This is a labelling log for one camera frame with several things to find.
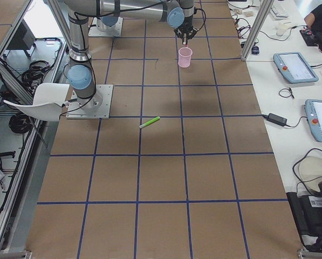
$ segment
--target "tablet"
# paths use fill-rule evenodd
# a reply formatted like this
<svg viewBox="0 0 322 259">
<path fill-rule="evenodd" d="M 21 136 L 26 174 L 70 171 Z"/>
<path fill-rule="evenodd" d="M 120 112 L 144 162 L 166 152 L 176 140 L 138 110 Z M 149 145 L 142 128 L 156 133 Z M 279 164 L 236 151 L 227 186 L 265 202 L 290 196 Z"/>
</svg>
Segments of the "tablet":
<svg viewBox="0 0 322 259">
<path fill-rule="evenodd" d="M 305 111 L 313 137 L 322 142 L 322 100 L 307 100 Z"/>
<path fill-rule="evenodd" d="M 277 53 L 273 55 L 273 61 L 289 83 L 308 83 L 319 80 L 300 52 Z"/>
</svg>

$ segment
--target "blue joint cap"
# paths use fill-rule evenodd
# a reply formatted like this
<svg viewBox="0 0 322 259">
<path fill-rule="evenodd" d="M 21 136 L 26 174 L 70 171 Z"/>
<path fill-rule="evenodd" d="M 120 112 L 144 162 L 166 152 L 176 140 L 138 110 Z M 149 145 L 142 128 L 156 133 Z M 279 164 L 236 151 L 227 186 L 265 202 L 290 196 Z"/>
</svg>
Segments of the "blue joint cap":
<svg viewBox="0 0 322 259">
<path fill-rule="evenodd" d="M 173 28 L 179 27 L 184 21 L 184 14 L 181 7 L 175 7 L 169 12 L 167 22 Z"/>
<path fill-rule="evenodd" d="M 114 16 L 103 16 L 101 17 L 101 21 L 103 22 L 104 25 L 112 27 L 118 22 L 118 17 Z"/>
<path fill-rule="evenodd" d="M 90 85 L 92 76 L 86 66 L 75 65 L 68 71 L 67 78 L 74 89 L 83 90 Z"/>
</svg>

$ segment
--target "pink cup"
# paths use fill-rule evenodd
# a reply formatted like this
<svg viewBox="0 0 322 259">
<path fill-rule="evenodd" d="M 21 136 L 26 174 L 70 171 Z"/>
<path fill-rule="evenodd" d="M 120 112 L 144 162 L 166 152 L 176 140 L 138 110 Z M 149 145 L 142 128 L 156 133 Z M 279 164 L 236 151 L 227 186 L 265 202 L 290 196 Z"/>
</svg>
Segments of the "pink cup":
<svg viewBox="0 0 322 259">
<path fill-rule="evenodd" d="M 193 51 L 189 47 L 182 47 L 179 49 L 179 61 L 177 64 L 180 67 L 189 67 L 191 64 L 191 56 Z"/>
</svg>

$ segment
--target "cup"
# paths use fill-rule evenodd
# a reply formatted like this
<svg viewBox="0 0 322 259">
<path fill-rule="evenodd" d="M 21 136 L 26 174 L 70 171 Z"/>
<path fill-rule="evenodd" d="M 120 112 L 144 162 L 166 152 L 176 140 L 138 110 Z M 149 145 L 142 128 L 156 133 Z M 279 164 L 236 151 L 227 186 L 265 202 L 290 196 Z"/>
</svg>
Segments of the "cup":
<svg viewBox="0 0 322 259">
<path fill-rule="evenodd" d="M 277 36 L 283 36 L 283 34 L 287 31 L 288 29 L 288 26 L 285 25 L 285 24 L 279 24 L 277 27 L 276 27 L 276 35 Z"/>
<path fill-rule="evenodd" d="M 177 64 L 180 67 L 189 67 L 191 64 L 191 56 L 193 51 L 189 47 L 182 47 L 179 49 L 179 61 Z"/>
</svg>

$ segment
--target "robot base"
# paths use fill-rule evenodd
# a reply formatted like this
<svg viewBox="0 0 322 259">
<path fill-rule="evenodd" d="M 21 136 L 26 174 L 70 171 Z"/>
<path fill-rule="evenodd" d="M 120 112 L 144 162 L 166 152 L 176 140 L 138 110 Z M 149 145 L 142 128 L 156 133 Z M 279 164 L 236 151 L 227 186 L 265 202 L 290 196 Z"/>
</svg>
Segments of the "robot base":
<svg viewBox="0 0 322 259">
<path fill-rule="evenodd" d="M 121 37 L 121 30 L 122 30 L 122 18 L 119 17 L 118 22 L 116 23 L 115 27 L 109 31 L 100 31 L 97 29 L 96 26 L 91 27 L 89 31 L 89 37 Z M 97 18 L 94 18 L 92 24 L 97 23 Z"/>
<path fill-rule="evenodd" d="M 113 95 L 113 85 L 97 85 L 97 91 L 103 97 L 103 103 L 98 109 L 94 109 L 92 111 L 84 111 L 82 109 L 78 109 L 80 106 L 77 102 L 70 103 L 68 110 L 75 110 L 73 112 L 69 112 L 66 114 L 68 119 L 108 119 L 109 112 L 111 109 L 112 95 Z M 72 93 L 72 99 L 77 98 L 75 92 Z"/>
</svg>

